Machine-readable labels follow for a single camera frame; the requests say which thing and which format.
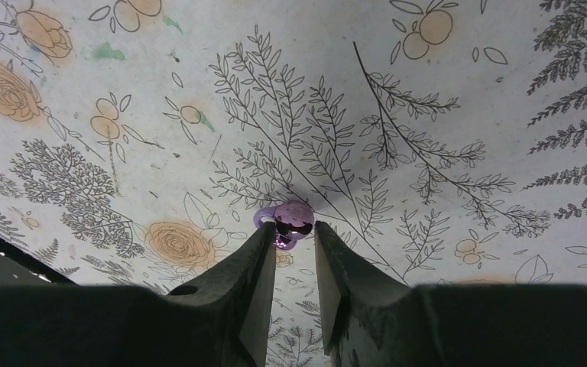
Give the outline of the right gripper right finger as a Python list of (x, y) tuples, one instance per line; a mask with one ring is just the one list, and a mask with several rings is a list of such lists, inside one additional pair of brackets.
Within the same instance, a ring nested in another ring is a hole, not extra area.
[(587, 286), (408, 287), (315, 225), (324, 353), (334, 366), (587, 366)]

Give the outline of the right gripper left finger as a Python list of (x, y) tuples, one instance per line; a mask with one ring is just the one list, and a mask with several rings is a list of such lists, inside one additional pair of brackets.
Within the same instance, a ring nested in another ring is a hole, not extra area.
[(0, 285), (0, 366), (263, 366), (275, 226), (160, 295), (140, 286)]

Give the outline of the purple earbuds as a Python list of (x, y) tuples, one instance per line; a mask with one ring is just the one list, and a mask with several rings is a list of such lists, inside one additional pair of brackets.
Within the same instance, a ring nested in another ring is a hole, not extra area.
[(282, 251), (290, 251), (300, 240), (305, 239), (313, 231), (316, 221), (310, 206), (298, 200), (259, 209), (253, 216), (257, 228), (269, 219), (276, 228), (274, 245)]

